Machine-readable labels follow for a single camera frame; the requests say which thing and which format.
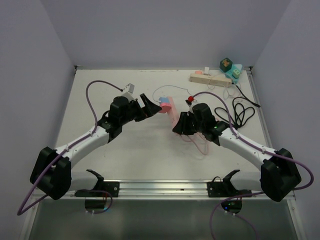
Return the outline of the pink adapter plug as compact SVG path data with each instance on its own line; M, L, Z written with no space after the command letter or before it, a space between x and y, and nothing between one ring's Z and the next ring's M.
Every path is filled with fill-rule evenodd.
M161 107L159 111L161 114L166 114L172 109L172 105L169 102L161 102L159 106Z

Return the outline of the pink power strip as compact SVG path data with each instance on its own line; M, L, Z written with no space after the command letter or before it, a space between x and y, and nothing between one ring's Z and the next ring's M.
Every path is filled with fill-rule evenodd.
M167 115L170 119L172 127L174 127L178 122L179 115L178 115L178 111L176 109L173 98L171 96L168 96L167 98L169 99L169 103L171 104L171 107L172 107L171 110L167 113ZM185 139L182 135L179 135L177 133L175 135L179 136L179 138L186 143L192 143L203 156L208 155L208 153L209 153L209 144L208 143L209 142L205 139L205 137L202 134L196 133L192 136L187 135L186 136L187 139ZM203 145L203 148L201 148L197 144L198 140L200 140L200 139L202 140L201 144Z

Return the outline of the light blue usb charger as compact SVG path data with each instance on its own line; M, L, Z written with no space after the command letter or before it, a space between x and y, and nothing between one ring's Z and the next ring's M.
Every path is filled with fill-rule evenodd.
M161 103L161 104L169 104L170 103L170 100L168 97L160 97L158 100L159 100L159 103Z

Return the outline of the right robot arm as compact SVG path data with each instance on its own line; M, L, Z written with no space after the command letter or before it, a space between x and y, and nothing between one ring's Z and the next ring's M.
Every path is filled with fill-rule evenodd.
M227 122L216 120L205 103L192 105L188 112L181 112L172 131L184 136L200 133L207 141L231 150L257 168L257 172L236 169L219 182L208 182L208 188L212 189L208 194L210 197L234 197L258 191L280 202L302 180L288 150L257 144Z

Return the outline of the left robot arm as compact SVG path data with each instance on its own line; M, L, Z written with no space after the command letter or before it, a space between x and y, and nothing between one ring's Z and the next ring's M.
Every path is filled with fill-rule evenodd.
M36 160L30 182L53 200L58 200L69 191L89 192L99 196L105 190L104 177L94 170L73 172L73 167L88 154L114 140L123 125L140 122L161 111L145 94L140 95L144 106L140 106L131 94L124 93L114 98L96 125L75 141L52 149L43 148Z

